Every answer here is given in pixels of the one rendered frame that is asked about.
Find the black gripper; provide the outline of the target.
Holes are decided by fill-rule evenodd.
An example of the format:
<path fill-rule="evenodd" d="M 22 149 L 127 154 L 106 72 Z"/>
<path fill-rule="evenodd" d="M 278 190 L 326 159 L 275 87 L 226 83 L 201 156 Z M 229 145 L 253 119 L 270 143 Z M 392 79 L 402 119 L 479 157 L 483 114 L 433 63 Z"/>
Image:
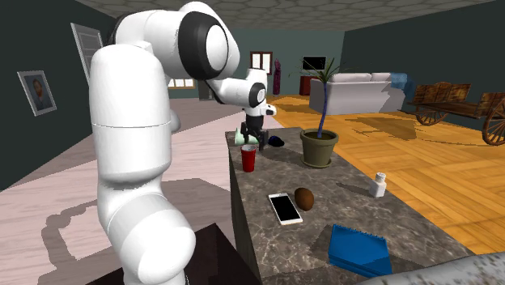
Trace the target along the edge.
<path fill-rule="evenodd" d="M 248 143 L 249 134 L 259 134 L 258 142 L 259 142 L 259 150 L 262 151 L 265 148 L 265 145 L 269 140 L 269 132 L 262 131 L 264 123 L 263 116 L 249 116 L 246 115 L 246 121 L 241 123 L 240 133 L 244 137 L 244 142 Z"/>

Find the red plastic cup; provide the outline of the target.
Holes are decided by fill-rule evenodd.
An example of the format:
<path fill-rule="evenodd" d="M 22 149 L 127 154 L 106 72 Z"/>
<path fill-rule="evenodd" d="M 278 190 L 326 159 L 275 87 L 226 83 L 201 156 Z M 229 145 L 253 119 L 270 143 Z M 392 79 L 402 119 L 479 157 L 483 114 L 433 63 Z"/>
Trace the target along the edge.
<path fill-rule="evenodd" d="M 254 145 L 243 145 L 240 148 L 244 172 L 253 172 L 257 148 Z"/>

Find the purple standing figure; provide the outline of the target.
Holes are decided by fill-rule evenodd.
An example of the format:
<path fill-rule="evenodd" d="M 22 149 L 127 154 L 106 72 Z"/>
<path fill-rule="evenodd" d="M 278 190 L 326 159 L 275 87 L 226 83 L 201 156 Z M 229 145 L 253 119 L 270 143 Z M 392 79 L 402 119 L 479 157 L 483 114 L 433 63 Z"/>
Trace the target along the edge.
<path fill-rule="evenodd" d="M 279 95 L 280 94 L 280 85 L 281 85 L 281 75 L 282 70 L 281 70 L 281 64 L 278 59 L 275 59 L 274 61 L 274 80 L 273 80 L 273 94 L 274 95 Z"/>

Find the potted plant in green pot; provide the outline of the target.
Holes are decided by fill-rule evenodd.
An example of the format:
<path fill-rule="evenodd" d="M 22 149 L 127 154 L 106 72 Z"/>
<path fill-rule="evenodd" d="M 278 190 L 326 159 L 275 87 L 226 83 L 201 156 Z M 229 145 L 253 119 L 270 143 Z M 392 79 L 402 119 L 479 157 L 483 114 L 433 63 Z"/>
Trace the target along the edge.
<path fill-rule="evenodd" d="M 311 76 L 315 76 L 322 82 L 324 90 L 323 110 L 321 112 L 317 132 L 314 132 L 314 129 L 302 129 L 300 132 L 300 139 L 302 140 L 303 147 L 303 154 L 300 159 L 305 165 L 312 168 L 327 168 L 332 163 L 331 155 L 339 138 L 333 131 L 324 129 L 328 107 L 327 84 L 330 78 L 338 74 L 341 70 L 341 66 L 333 68 L 334 60 L 335 58 L 333 58 L 330 63 L 326 64 L 323 70 L 317 70 L 314 65 L 307 62 L 305 59 L 302 60 L 303 64 L 306 63 L 310 66 L 310 70 L 302 66 L 300 74 L 307 73 Z"/>

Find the brown framed window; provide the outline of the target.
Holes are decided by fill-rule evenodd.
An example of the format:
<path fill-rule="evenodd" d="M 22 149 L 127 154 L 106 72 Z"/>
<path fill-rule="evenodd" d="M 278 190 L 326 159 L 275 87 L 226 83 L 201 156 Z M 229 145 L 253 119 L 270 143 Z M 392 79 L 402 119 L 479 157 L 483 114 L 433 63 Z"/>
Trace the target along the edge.
<path fill-rule="evenodd" d="M 265 70 L 267 75 L 272 75 L 272 52 L 250 52 L 250 67 Z"/>

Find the white smartphone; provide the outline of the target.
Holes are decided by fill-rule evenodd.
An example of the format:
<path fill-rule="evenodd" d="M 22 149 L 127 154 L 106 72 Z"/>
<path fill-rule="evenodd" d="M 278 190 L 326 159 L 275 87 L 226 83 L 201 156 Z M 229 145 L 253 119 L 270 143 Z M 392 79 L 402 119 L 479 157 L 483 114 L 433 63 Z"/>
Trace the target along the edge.
<path fill-rule="evenodd" d="M 270 194 L 268 198 L 281 225 L 303 222 L 301 215 L 287 193 Z"/>

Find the brown coconut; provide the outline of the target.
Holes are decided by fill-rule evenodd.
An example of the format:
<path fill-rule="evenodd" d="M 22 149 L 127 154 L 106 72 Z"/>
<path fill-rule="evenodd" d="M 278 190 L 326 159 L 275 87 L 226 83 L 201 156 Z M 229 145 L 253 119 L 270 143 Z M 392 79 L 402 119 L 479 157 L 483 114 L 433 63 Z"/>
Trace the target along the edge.
<path fill-rule="evenodd" d="M 295 190 L 295 203 L 299 209 L 309 211 L 314 205 L 314 195 L 311 190 L 300 187 Z"/>

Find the black television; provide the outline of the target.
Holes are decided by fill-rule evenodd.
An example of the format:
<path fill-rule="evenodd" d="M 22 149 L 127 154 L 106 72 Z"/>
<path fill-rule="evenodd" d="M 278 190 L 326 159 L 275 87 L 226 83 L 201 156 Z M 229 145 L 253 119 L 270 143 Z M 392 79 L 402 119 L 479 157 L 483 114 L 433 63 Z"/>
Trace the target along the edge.
<path fill-rule="evenodd" d="M 324 70 L 326 66 L 325 56 L 303 56 L 303 70 Z"/>

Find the white sofa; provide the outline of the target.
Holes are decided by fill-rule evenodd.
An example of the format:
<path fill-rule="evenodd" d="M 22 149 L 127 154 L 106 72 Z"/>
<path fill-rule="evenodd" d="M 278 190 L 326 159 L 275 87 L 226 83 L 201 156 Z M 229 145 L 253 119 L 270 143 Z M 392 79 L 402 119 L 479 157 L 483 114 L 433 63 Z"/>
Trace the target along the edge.
<path fill-rule="evenodd" d="M 339 73 L 326 84 L 327 115 L 396 112 L 405 94 L 390 73 Z"/>

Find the dark robot stand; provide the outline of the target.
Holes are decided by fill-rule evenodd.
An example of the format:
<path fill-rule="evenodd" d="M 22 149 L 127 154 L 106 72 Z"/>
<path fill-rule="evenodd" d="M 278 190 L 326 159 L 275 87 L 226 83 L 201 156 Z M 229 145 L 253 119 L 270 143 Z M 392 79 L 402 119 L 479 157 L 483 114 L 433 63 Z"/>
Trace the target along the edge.
<path fill-rule="evenodd" d="M 216 223 L 196 231 L 185 273 L 189 285 L 261 285 Z"/>

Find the white small bottle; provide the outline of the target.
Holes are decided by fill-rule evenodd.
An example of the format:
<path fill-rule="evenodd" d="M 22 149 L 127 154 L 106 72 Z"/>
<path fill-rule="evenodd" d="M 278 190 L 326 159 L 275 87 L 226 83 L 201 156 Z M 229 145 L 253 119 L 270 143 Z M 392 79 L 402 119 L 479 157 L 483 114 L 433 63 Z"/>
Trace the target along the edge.
<path fill-rule="evenodd" d="M 378 172 L 376 177 L 370 183 L 369 193 L 375 198 L 384 196 L 387 183 L 385 182 L 386 175 L 383 172 Z"/>

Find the blue notebook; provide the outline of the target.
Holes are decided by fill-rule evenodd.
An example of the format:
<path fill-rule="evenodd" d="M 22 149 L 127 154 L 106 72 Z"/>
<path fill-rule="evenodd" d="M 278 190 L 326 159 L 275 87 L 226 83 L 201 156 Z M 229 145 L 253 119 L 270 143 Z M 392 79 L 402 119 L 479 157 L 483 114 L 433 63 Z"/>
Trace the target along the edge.
<path fill-rule="evenodd" d="M 328 256 L 331 265 L 367 278 L 393 273 L 387 241 L 353 228 L 333 225 Z"/>

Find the wooden cart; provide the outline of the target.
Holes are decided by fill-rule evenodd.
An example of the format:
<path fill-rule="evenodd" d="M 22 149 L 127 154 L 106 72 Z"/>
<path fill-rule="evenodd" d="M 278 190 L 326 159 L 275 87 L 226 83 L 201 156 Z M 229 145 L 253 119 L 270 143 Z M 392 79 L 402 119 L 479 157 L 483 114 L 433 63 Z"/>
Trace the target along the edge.
<path fill-rule="evenodd" d="M 484 118 L 482 139 L 491 146 L 505 144 L 505 92 L 484 92 L 477 103 L 468 102 L 470 83 L 436 83 L 418 85 L 408 105 L 414 111 L 403 111 L 416 117 L 421 125 L 435 125 L 448 114 L 472 119 Z"/>

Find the grey speckled rounded object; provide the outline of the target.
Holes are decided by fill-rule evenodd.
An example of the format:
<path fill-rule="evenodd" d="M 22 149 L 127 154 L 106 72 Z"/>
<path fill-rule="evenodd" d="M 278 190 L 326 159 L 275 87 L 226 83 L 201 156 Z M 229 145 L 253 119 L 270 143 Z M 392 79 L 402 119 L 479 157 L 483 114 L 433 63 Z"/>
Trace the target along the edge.
<path fill-rule="evenodd" d="M 505 285 L 505 252 L 463 257 L 356 285 Z"/>

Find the framed portrait wall picture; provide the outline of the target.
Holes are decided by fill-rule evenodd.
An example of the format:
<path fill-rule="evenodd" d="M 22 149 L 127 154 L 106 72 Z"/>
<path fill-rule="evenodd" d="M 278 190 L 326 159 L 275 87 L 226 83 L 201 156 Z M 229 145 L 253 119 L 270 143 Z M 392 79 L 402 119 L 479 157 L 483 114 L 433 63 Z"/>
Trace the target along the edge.
<path fill-rule="evenodd" d="M 35 117 L 57 109 L 44 71 L 18 71 L 17 75 Z"/>

